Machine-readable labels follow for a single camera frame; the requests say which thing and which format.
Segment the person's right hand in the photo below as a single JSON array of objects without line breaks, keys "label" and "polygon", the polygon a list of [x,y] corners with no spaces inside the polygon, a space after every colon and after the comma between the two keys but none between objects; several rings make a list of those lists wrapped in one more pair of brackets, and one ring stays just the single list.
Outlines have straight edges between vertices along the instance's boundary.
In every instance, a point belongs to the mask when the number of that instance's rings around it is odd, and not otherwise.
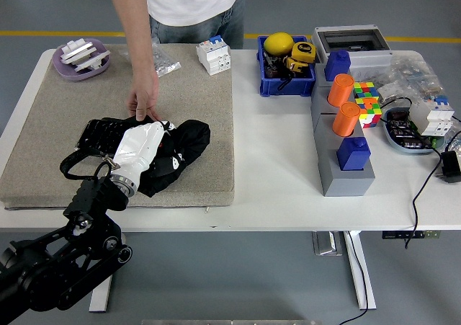
[{"label": "person's right hand", "polygon": [[147,117],[161,120],[156,111],[158,93],[158,74],[154,68],[135,71],[126,103],[130,116],[134,116],[137,121],[143,121]]}]

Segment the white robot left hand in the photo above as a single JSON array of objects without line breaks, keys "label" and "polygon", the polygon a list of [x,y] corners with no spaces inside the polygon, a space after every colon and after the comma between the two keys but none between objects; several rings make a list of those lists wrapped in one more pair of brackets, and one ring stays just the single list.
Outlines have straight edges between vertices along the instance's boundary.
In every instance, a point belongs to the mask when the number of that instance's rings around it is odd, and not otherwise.
[{"label": "white robot left hand", "polygon": [[182,161],[180,153],[172,151],[167,156],[157,156],[164,136],[169,136],[174,128],[168,121],[156,121],[125,131],[112,159],[115,163],[115,170],[110,177],[112,182],[134,193],[140,185],[141,174],[150,165],[154,165],[153,173],[156,177],[176,171]]}]

